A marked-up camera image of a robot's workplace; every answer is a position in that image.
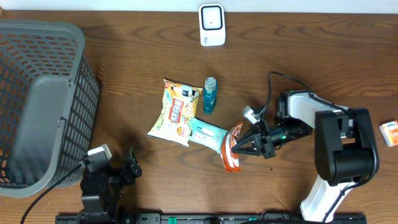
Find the brown Top chocolate bar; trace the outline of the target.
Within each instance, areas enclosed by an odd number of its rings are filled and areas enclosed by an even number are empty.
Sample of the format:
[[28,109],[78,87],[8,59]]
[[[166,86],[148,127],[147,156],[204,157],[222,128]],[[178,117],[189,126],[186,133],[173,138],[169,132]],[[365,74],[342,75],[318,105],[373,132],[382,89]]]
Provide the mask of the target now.
[[243,122],[241,121],[234,125],[224,136],[220,156],[226,172],[240,171],[239,154],[233,152],[233,147],[237,144],[242,127]]

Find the light blue wet wipes pack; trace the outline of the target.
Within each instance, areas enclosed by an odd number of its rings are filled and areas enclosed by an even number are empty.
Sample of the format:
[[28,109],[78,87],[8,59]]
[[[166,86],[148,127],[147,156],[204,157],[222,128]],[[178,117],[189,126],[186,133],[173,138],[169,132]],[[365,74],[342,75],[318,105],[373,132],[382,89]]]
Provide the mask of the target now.
[[189,140],[209,147],[220,154],[223,139],[227,132],[228,131],[225,129],[206,123],[200,119],[193,118],[192,133]]

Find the yellow chips snack bag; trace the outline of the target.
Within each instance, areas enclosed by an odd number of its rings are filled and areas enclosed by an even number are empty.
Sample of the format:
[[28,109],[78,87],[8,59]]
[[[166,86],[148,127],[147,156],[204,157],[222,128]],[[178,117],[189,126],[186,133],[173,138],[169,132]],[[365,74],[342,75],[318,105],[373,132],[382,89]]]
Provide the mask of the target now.
[[166,79],[164,84],[162,110],[147,135],[188,147],[203,89]]

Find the blue mouthwash bottle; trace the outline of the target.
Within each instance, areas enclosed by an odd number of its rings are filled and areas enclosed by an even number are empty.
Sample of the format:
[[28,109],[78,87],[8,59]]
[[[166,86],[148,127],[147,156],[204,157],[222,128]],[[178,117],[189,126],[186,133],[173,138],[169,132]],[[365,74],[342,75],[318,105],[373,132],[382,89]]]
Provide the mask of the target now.
[[218,91],[218,82],[214,77],[208,77],[205,80],[203,89],[203,110],[206,114],[211,114],[216,105],[216,94]]

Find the small orange white tissue pack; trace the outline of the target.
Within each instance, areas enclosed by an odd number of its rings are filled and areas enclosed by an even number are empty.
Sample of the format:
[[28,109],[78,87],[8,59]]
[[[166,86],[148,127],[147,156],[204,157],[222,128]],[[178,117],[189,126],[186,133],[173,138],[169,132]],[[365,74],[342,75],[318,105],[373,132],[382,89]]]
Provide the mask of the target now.
[[379,129],[388,147],[398,145],[397,121],[384,123],[380,125]]

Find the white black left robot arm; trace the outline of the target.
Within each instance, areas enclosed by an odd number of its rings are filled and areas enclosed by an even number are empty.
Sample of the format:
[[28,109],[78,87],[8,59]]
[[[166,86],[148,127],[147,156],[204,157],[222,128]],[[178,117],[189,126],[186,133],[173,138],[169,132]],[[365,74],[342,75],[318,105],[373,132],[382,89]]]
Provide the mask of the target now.
[[135,183],[142,175],[142,169],[130,148],[120,167],[110,164],[111,151],[107,144],[92,148],[82,159],[85,171],[80,182],[82,202],[82,223],[119,223],[126,213],[119,211],[122,191]]

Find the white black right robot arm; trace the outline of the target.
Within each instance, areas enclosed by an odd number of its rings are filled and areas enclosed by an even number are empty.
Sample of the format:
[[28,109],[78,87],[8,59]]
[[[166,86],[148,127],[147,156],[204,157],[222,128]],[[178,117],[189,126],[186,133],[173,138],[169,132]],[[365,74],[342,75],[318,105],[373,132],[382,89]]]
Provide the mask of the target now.
[[315,135],[317,179],[300,204],[302,220],[331,223],[336,209],[355,188],[367,184],[379,168],[369,111],[319,98],[309,90],[279,96],[275,125],[269,126],[251,107],[244,116],[252,128],[232,146],[234,154],[274,157],[277,148]]

